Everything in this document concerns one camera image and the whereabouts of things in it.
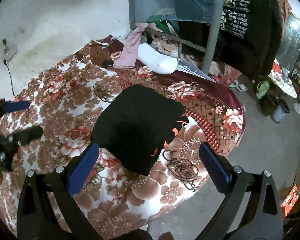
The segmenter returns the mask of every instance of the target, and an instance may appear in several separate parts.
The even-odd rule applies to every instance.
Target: floral blanket
[[[14,156],[13,172],[3,174],[0,217],[16,233],[18,199],[26,173],[53,171],[80,155],[89,143],[97,118],[122,89],[141,84],[182,102],[189,123],[159,155],[148,177],[125,169],[106,149],[100,149],[82,191],[74,199],[91,225],[104,239],[139,228],[198,192],[208,173],[198,156],[208,141],[216,154],[227,156],[239,143],[245,128],[242,104],[228,89],[183,73],[156,75],[140,61],[134,69],[102,68],[123,49],[111,36],[91,41],[77,53],[34,78],[12,101],[29,100],[26,111],[5,114],[4,135],[40,125],[40,140],[21,147]],[[53,194],[49,199],[60,226],[69,230]]]

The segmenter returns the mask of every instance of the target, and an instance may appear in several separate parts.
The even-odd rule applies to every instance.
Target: metal bed frame
[[[179,42],[179,50],[178,50],[178,57],[181,56],[181,50],[182,50],[182,44],[188,45],[194,49],[197,49],[199,51],[202,51],[205,53],[204,59],[202,62],[201,70],[203,73],[208,74],[212,62],[212,58],[214,55],[214,51],[217,44],[218,34],[219,34],[219,28],[220,28],[220,22],[221,22],[221,16],[222,16],[222,10],[223,10],[223,1],[224,0],[215,0],[215,8],[212,16],[212,24],[210,25],[209,30],[209,36],[207,41],[207,47],[204,48],[200,45],[194,44],[190,41],[161,33],[155,30],[151,30],[149,28],[146,29],[146,32],[150,34],[155,34],[158,36],[165,37],[169,40],[174,40]],[[134,30],[136,28],[136,21],[135,21],[135,0],[129,0],[129,19],[130,19],[130,28],[131,30]]]

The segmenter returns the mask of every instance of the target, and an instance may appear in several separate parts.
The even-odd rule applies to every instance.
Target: gray floor
[[[248,92],[233,89],[246,107],[246,130],[239,147],[231,152],[228,160],[247,172],[270,170],[277,188],[290,186],[300,168],[300,116],[293,108],[296,99],[284,97],[290,106],[290,114],[279,124],[274,123],[270,117],[261,114],[252,83],[245,77],[240,77],[240,81],[249,87]],[[210,221],[223,197],[209,180],[191,199],[150,223],[148,231],[153,239],[170,231],[175,240],[194,240]],[[239,224],[248,198],[247,194],[231,229]]]

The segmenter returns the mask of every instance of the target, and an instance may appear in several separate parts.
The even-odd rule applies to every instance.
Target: bucket
[[[270,88],[270,84],[268,81],[262,81],[257,85],[257,93],[256,96],[258,99],[264,97],[264,95],[268,92]]]
[[[286,101],[279,99],[279,106],[274,111],[272,117],[276,122],[280,122],[286,114],[290,113],[289,106]]]
[[[261,107],[261,111],[265,116],[271,115],[277,109],[279,105],[279,101],[277,98],[272,94],[266,94],[261,100],[259,101],[259,105]]]

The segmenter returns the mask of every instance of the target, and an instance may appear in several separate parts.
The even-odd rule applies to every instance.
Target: blue gripper pad
[[[218,192],[223,194],[228,192],[232,166],[227,159],[218,156],[207,142],[200,145],[199,156]]]
[[[3,107],[3,111],[6,113],[12,113],[15,111],[26,110],[29,106],[30,104],[28,101],[7,102]]]
[[[90,171],[99,157],[99,145],[93,143],[91,146],[88,146],[82,154],[82,160],[78,163],[68,179],[68,193],[71,197],[81,191]]]

